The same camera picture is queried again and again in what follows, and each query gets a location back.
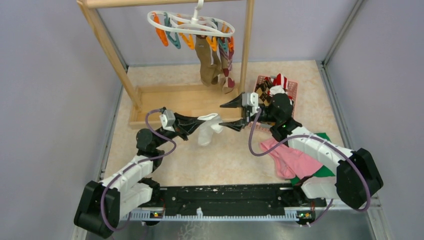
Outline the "purple striped tan sock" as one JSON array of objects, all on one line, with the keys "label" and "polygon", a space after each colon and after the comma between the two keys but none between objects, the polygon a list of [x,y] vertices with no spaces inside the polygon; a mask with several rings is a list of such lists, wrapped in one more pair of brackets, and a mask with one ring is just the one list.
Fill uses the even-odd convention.
[{"label": "purple striped tan sock", "polygon": [[230,92],[233,91],[233,89],[235,88],[235,81],[232,79],[233,75],[232,75],[232,71],[229,74],[229,77],[225,77],[223,74],[223,78],[222,80],[222,92],[224,94],[228,94]]}]

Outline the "white round clip hanger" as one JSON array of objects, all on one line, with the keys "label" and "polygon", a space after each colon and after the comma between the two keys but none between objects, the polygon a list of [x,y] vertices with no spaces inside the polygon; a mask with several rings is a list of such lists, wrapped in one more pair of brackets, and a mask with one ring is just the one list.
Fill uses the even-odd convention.
[{"label": "white round clip hanger", "polygon": [[194,36],[204,36],[213,51],[222,49],[235,51],[235,28],[219,18],[200,16],[204,1],[199,0],[192,15],[169,11],[151,11],[147,21],[155,28],[163,46],[172,44],[177,49],[185,43],[191,50],[195,49]]}]

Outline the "purple striped sock maroon cuff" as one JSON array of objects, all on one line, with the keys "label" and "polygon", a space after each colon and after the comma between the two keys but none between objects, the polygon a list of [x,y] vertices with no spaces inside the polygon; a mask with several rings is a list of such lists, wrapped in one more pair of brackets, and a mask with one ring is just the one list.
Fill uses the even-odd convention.
[{"label": "purple striped sock maroon cuff", "polygon": [[222,73],[226,78],[229,77],[230,72],[233,69],[233,55],[234,51],[231,50],[229,47],[227,50],[225,50],[222,46],[219,46],[219,54],[220,54],[220,60],[221,60],[221,69]]}]

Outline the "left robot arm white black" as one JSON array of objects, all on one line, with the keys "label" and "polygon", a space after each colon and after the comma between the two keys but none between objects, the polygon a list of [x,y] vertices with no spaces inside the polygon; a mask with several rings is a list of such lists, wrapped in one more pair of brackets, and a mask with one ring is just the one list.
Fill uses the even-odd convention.
[{"label": "left robot arm white black", "polygon": [[165,107],[149,111],[145,116],[146,128],[136,135],[137,154],[110,177],[85,185],[73,223],[107,239],[121,230],[120,220],[129,217],[133,209],[142,204],[156,206],[161,194],[142,179],[171,154],[158,147],[172,143],[174,151],[177,148],[174,138],[188,140],[188,136],[206,121],[205,116],[184,116]]}]

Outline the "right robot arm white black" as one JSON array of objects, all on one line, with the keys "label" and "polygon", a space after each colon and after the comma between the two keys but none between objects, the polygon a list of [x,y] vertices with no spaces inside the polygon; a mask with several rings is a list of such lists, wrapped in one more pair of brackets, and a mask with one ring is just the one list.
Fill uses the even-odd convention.
[{"label": "right robot arm white black", "polygon": [[371,197],[384,185],[368,150],[341,147],[309,131],[292,117],[293,101],[286,93],[274,94],[269,105],[264,105],[259,103],[257,93],[243,92],[220,107],[241,108],[241,119],[220,123],[238,132],[248,123],[274,123],[270,132],[276,143],[263,152],[253,150],[254,130],[250,131],[248,148],[252,155],[262,157],[280,146],[286,146],[289,150],[297,150],[301,155],[311,157],[320,167],[325,166],[333,173],[333,177],[307,174],[306,181],[293,192],[293,200],[299,206],[307,206],[316,198],[339,199],[350,208],[365,212],[371,206]]}]

